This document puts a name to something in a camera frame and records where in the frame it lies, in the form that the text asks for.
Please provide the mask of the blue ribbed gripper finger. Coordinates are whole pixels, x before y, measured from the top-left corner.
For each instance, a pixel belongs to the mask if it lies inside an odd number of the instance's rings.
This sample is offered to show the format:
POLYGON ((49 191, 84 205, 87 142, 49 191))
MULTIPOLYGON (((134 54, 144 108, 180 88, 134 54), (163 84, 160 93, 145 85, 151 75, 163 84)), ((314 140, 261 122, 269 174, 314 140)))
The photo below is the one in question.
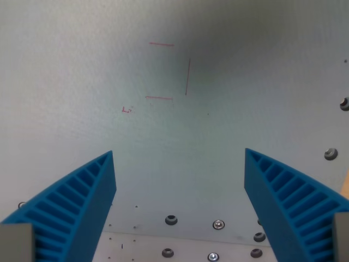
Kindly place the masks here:
POLYGON ((245 150, 244 188, 277 261, 334 261, 336 213, 348 200, 310 176, 245 150))
POLYGON ((116 190, 113 153, 108 151, 44 189, 1 223, 33 227, 35 261, 92 261, 116 190))

